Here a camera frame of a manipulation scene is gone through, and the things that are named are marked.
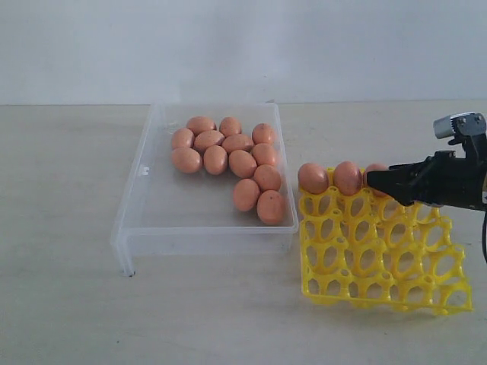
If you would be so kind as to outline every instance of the clear plastic container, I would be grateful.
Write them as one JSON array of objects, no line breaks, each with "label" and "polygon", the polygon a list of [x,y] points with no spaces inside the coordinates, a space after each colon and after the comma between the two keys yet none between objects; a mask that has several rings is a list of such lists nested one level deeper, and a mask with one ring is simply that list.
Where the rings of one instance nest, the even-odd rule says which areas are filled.
[{"label": "clear plastic container", "polygon": [[[174,168],[170,159],[172,134],[198,115],[209,116],[218,124],[225,116],[234,116],[248,135],[261,122],[274,127],[278,136],[275,148],[281,157],[281,193],[287,205],[282,224],[266,226],[255,212],[242,213],[234,208],[232,192],[238,178],[230,171],[211,176],[202,169],[184,175]],[[151,106],[111,237],[125,275],[135,274],[134,256],[286,252],[297,231],[276,104]]]}]

